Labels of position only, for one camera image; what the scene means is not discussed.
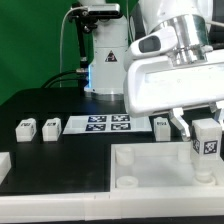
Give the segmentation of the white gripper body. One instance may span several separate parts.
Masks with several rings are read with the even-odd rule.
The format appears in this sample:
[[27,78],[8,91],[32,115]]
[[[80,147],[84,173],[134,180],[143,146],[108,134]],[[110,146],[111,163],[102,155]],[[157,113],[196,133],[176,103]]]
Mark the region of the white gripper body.
[[177,43],[174,28],[168,26],[130,45],[123,84],[130,116],[199,108],[224,100],[224,49],[208,49],[205,62],[175,66],[169,54]]

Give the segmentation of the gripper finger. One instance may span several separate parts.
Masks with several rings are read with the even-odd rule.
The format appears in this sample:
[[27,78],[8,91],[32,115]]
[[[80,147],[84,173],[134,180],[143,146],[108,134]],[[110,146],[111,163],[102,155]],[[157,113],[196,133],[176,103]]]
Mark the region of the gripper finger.
[[184,111],[181,107],[173,108],[169,111],[170,121],[174,126],[180,131],[182,140],[187,142],[190,140],[190,130],[189,125],[183,119]]
[[224,128],[224,100],[212,102],[210,110],[214,114],[214,119]]

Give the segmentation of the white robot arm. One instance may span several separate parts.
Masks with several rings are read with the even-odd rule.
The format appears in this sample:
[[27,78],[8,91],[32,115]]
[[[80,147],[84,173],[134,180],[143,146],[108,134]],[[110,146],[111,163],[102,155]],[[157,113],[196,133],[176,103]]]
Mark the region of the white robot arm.
[[126,111],[133,117],[168,113],[190,137],[185,110],[208,106],[224,130],[224,59],[209,43],[213,0],[142,0],[145,36],[125,57]]

